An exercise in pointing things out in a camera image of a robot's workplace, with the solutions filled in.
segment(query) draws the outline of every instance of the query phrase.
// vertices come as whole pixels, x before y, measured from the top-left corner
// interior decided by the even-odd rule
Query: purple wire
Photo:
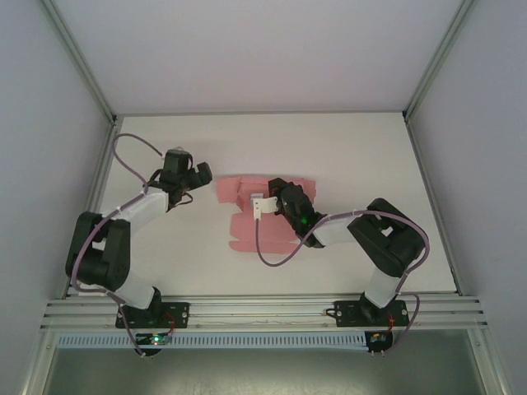
[[[123,162],[123,160],[119,157],[119,155],[117,154],[117,151],[116,151],[116,146],[117,146],[117,141],[121,138],[121,137],[132,137],[132,138],[135,138],[136,140],[139,140],[140,142],[146,144],[147,146],[149,146],[153,151],[155,151],[159,156],[163,156],[162,152],[159,151],[157,148],[155,148],[150,142],[146,141],[145,139],[139,137],[139,136],[136,136],[135,134],[132,134],[132,133],[123,133],[123,134],[119,134],[113,141],[112,141],[112,147],[111,147],[111,151],[115,157],[115,159],[126,169],[128,170],[130,173],[132,173],[133,175],[135,175],[138,179],[141,180],[142,182],[142,187],[143,187],[143,192],[138,194],[136,197],[134,197],[133,199],[127,201],[123,206],[121,207],[118,207],[116,208],[115,210],[113,210],[108,216],[106,216],[105,218],[102,219],[101,222],[99,222],[95,228],[93,228],[93,230],[91,231],[91,233],[88,235],[88,237],[86,238],[86,241],[84,242],[84,244],[82,245],[81,247],[81,250],[79,251],[79,254],[77,255],[77,259],[75,260],[75,263],[73,264],[73,269],[72,269],[72,280],[71,280],[71,283],[73,285],[73,288],[75,288],[76,290],[78,290],[79,292],[86,292],[86,293],[106,293],[118,306],[119,306],[119,312],[121,313],[121,315],[123,316],[123,323],[124,323],[124,327],[126,328],[126,331],[128,333],[128,336],[130,337],[130,340],[132,341],[132,344],[133,346],[135,347],[135,349],[137,350],[138,354],[140,356],[144,356],[144,352],[141,350],[141,347],[139,347],[139,345],[136,343],[135,339],[133,338],[133,334],[132,334],[132,331],[130,331],[130,327],[128,325],[128,321],[126,319],[126,317],[124,316],[124,311],[121,307],[121,305],[124,303],[124,300],[120,299],[116,294],[114,294],[113,292],[110,292],[108,290],[105,290],[104,288],[100,288],[100,289],[84,289],[84,288],[81,288],[81,286],[78,284],[78,281],[77,281],[77,275],[78,275],[78,272],[79,272],[79,267],[81,266],[81,262],[82,262],[82,259],[84,258],[84,255],[86,254],[86,251],[88,250],[88,248],[91,246],[91,243],[93,242],[93,239],[96,237],[97,233],[99,233],[99,231],[102,229],[102,227],[108,223],[109,220],[111,220],[114,216],[118,215],[122,210],[125,210],[127,209],[128,207],[132,206],[133,204],[139,202],[141,199],[143,199],[147,192],[148,192],[148,183],[147,181],[137,172],[135,171],[134,169],[132,169],[129,165],[127,165],[126,163]]]
[[[270,263],[270,262],[266,261],[264,256],[262,255],[262,251],[260,249],[260,240],[259,240],[259,220],[256,220],[256,232],[255,232],[255,234],[256,234],[256,252],[258,253],[258,256],[259,256],[260,260],[265,265],[267,265],[269,267],[279,267],[279,266],[283,265],[284,263],[287,263],[291,258],[293,258],[296,255],[296,253],[298,253],[300,248],[304,245],[304,243],[307,241],[307,239],[313,234],[313,232],[315,230],[317,230],[318,228],[320,228],[326,222],[340,220],[340,219],[343,219],[343,218],[348,218],[350,216],[363,216],[363,215],[383,216],[383,217],[386,217],[386,218],[391,218],[392,220],[396,220],[396,221],[402,222],[405,225],[408,225],[408,226],[412,227],[412,229],[414,229],[422,237],[422,240],[424,241],[425,250],[424,250],[423,255],[419,258],[419,260],[416,263],[414,263],[411,267],[408,267],[404,271],[403,275],[401,276],[401,280],[399,281],[397,287],[395,288],[395,294],[398,294],[401,291],[401,288],[403,287],[404,282],[408,278],[408,275],[411,272],[413,272],[414,270],[416,270],[417,268],[419,268],[421,265],[423,265],[423,263],[427,260],[428,255],[430,254],[430,240],[428,239],[427,232],[425,232],[415,222],[412,222],[409,219],[404,218],[402,216],[396,216],[395,214],[390,214],[388,212],[377,211],[377,210],[356,210],[356,211],[344,212],[343,214],[337,214],[337,215],[334,215],[334,216],[325,216],[319,222],[317,222],[315,224],[315,226],[313,226],[309,230],[309,232],[307,232],[305,234],[305,236],[302,238],[302,240],[296,246],[296,248],[293,250],[293,252],[290,253],[287,257],[285,257],[282,261],[280,261],[278,263]],[[401,334],[401,336],[399,337],[399,339],[397,340],[397,342],[395,344],[399,344],[401,342],[401,340],[403,340],[407,336],[408,331],[412,327],[413,322],[415,321],[415,318],[417,317],[417,313],[419,313],[419,307],[421,306],[421,300],[419,299],[419,295],[418,294],[407,294],[407,295],[414,296],[417,303],[416,303],[415,310],[413,312],[412,318],[408,322],[407,327],[404,329],[403,333]],[[390,350],[394,349],[395,344],[393,344],[392,347],[390,347]]]

